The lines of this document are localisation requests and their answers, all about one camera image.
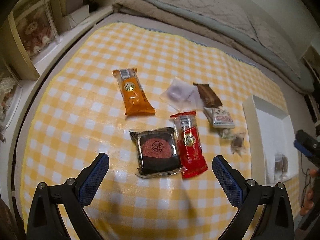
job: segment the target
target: packaged mooncake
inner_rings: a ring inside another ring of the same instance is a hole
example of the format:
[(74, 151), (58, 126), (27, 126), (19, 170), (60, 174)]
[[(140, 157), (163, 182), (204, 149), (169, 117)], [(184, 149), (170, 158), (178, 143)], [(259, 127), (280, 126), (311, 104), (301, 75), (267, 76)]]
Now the packaged mooncake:
[(173, 128), (131, 131), (130, 136), (137, 146), (139, 163), (137, 176), (153, 178), (176, 174), (182, 170)]

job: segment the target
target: pillow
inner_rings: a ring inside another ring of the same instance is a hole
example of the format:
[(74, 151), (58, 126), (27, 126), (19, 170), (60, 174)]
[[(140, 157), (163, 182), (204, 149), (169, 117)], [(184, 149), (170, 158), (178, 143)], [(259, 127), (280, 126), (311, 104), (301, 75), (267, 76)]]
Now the pillow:
[(229, 0), (158, 0), (227, 25), (258, 41), (245, 11)]
[(282, 59), (288, 67), (300, 77), (300, 67), (297, 57), (285, 38), (259, 17), (249, 16), (249, 20), (256, 31), (259, 42)]

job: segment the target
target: plastic packaging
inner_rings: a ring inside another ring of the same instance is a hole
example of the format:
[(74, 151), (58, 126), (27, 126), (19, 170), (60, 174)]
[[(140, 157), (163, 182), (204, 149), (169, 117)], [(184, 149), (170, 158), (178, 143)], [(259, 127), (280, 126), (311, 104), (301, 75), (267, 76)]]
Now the plastic packaging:
[(235, 137), (235, 134), (231, 129), (219, 129), (219, 135), (225, 140), (232, 140)]
[(154, 178), (176, 174), (182, 170), (172, 127), (144, 132), (131, 131), (130, 136), (137, 146), (137, 176)]
[(244, 147), (244, 137), (246, 132), (236, 133), (233, 140), (231, 141), (231, 152), (238, 152), (238, 153), (245, 153), (247, 152), (246, 148)]
[(196, 112), (174, 114), (170, 118), (174, 121), (181, 164), (184, 166), (182, 178), (187, 179), (203, 173), (208, 166), (202, 155)]
[(7, 62), (0, 56), (0, 128), (9, 127), (18, 107), (22, 87)]
[(275, 174), (274, 174), (274, 181), (280, 182), (283, 181), (282, 177), (285, 172), (288, 171), (288, 158), (281, 154), (275, 154)]
[(45, 58), (59, 43), (49, 1), (40, 0), (15, 19), (23, 47), (34, 64)]
[(227, 110), (205, 107), (203, 112), (213, 128), (231, 129), (235, 127), (230, 113)]
[(221, 100), (215, 92), (211, 89), (209, 84), (193, 83), (199, 90), (200, 97), (205, 107), (219, 107), (222, 106)]
[(165, 101), (177, 111), (202, 110), (203, 103), (197, 87), (189, 85), (175, 77), (171, 85), (160, 95)]
[(123, 97), (125, 115), (154, 114), (156, 111), (148, 102), (137, 77), (136, 68), (114, 70)]

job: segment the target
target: logo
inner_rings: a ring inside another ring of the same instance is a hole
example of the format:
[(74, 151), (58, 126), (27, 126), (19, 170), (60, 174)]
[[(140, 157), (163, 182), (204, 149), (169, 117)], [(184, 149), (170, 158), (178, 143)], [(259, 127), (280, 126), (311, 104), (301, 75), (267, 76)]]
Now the logo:
[(191, 146), (193, 146), (195, 143), (196, 143), (196, 139), (195, 139), (195, 137), (193, 136), (192, 133), (186, 133), (186, 134), (184, 135), (184, 144), (185, 144), (186, 146), (191, 147)]
[(151, 148), (159, 153), (159, 152), (162, 152), (163, 150), (163, 143), (159, 142), (159, 141), (155, 141), (152, 145), (151, 145)]
[(135, 88), (134, 84), (132, 82), (127, 82), (124, 84), (124, 89), (127, 91), (133, 91)]

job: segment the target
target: barcode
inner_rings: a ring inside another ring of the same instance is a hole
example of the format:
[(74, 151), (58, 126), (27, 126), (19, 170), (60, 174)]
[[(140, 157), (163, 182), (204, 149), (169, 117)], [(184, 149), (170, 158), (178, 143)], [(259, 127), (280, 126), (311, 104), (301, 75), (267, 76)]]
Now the barcode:
[(179, 118), (180, 118), (181, 127), (190, 127), (189, 118), (186, 115), (180, 115)]
[(120, 75), (122, 79), (130, 78), (129, 71), (127, 69), (120, 69)]

